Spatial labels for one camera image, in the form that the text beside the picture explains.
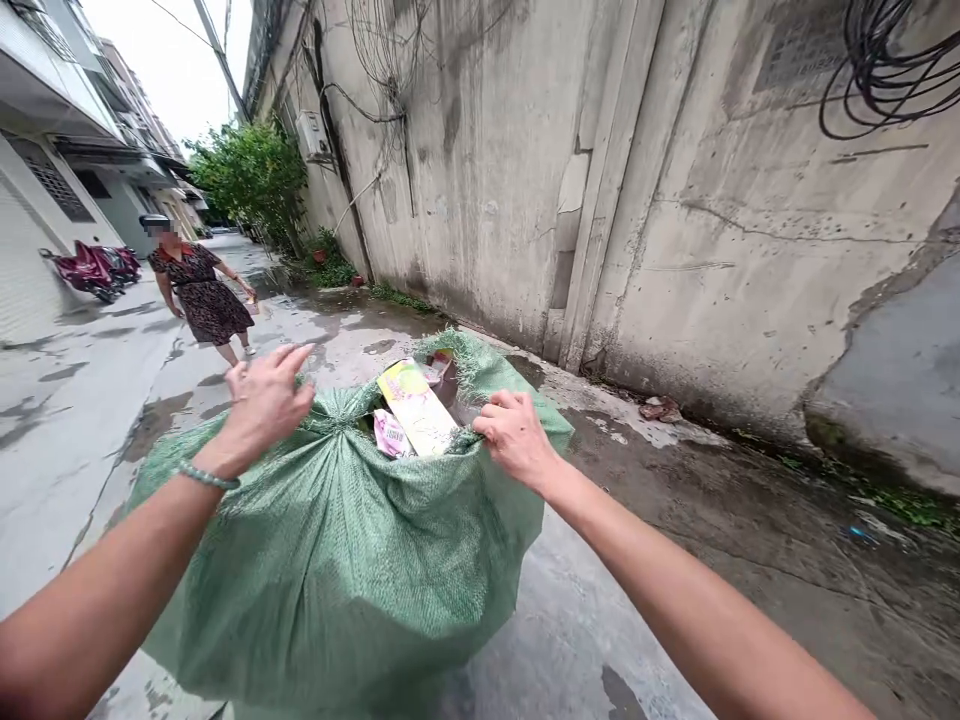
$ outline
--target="rolling shutter door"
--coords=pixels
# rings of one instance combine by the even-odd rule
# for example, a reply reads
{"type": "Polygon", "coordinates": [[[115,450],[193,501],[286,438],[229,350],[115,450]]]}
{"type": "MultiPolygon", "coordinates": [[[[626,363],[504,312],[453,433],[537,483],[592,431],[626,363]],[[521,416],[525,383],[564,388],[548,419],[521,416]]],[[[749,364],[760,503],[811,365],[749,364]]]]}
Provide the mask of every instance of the rolling shutter door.
{"type": "Polygon", "coordinates": [[[69,290],[37,250],[50,247],[23,201],[0,180],[0,343],[30,342],[57,330],[69,290]]]}

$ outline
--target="sky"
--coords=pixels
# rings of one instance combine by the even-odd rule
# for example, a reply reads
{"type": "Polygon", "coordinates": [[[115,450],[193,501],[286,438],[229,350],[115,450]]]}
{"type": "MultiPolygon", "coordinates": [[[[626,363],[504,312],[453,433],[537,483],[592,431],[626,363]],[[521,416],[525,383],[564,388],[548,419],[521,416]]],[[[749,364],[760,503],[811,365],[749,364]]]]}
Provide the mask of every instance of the sky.
{"type": "MultiPolygon", "coordinates": [[[[156,0],[206,38],[194,0],[156,0]]],[[[206,0],[220,43],[228,0],[206,0]]],[[[81,0],[84,14],[101,37],[116,44],[140,78],[154,111],[183,145],[208,127],[219,127],[236,112],[213,50],[165,13],[153,0],[81,0]]],[[[227,62],[240,92],[247,64],[250,0],[230,2],[227,62]]]]}

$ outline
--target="pink wrapper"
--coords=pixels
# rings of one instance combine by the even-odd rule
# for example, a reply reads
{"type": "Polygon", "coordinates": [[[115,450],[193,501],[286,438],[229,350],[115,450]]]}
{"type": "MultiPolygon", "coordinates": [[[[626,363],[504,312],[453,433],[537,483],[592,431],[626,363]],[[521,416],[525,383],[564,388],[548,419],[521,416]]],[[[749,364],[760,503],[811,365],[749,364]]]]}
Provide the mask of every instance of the pink wrapper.
{"type": "Polygon", "coordinates": [[[385,455],[393,458],[413,455],[407,434],[386,410],[373,411],[373,433],[377,437],[377,448],[385,455]]]}

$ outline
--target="beaded bracelet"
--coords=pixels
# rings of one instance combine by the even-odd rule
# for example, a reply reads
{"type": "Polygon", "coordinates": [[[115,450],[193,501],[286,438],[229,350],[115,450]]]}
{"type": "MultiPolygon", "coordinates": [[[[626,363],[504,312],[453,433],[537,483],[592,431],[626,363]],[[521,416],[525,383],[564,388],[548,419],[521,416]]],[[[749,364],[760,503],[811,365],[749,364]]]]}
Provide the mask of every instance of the beaded bracelet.
{"type": "Polygon", "coordinates": [[[202,482],[204,485],[213,485],[221,490],[236,490],[240,487],[239,480],[221,480],[208,472],[195,468],[192,463],[186,460],[180,463],[180,472],[187,477],[193,478],[197,482],[202,482]]]}

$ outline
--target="green woven sack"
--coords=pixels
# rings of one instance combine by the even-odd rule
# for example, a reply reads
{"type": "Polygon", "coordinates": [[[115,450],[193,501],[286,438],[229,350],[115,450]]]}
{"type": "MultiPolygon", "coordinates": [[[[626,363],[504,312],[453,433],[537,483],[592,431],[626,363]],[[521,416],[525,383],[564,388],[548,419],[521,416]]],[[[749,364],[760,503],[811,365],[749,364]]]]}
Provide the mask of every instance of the green woven sack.
{"type": "MultiPolygon", "coordinates": [[[[461,398],[529,392],[566,450],[573,428],[499,353],[447,330],[416,355],[442,348],[454,351],[461,398]]],[[[440,457],[386,457],[358,428],[378,398],[375,381],[318,393],[293,436],[225,496],[143,646],[188,692],[288,716],[396,709],[512,614],[542,500],[470,430],[440,457]]],[[[224,419],[158,441],[128,510],[224,419]]]]}

